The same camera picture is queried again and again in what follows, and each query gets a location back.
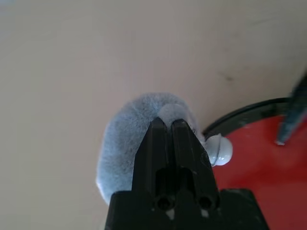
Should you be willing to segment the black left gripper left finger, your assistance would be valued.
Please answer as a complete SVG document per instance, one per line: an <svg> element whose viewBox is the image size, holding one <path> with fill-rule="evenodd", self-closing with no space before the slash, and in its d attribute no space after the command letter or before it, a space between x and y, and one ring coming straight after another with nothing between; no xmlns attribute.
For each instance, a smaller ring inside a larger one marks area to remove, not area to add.
<svg viewBox="0 0 307 230"><path fill-rule="evenodd" d="M159 209L171 209L169 188L167 128L155 118L137 150L132 191L148 193Z"/></svg>

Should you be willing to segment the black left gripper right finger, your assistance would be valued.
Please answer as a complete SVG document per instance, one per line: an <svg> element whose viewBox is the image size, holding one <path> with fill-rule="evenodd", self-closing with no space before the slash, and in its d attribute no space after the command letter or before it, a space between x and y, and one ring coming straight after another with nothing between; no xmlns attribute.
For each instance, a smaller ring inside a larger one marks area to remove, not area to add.
<svg viewBox="0 0 307 230"><path fill-rule="evenodd" d="M173 122L172 137L179 188L188 190L200 208L216 209L219 191L206 150L183 119Z"/></svg>

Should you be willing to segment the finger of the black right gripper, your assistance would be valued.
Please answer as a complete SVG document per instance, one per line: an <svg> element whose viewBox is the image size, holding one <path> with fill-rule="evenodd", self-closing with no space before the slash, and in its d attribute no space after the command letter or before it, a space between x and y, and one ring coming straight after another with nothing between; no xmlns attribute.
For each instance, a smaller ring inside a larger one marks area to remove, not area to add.
<svg viewBox="0 0 307 230"><path fill-rule="evenodd" d="M287 111L279 127L277 145L284 145L307 116L307 72L293 88L288 101Z"/></svg>

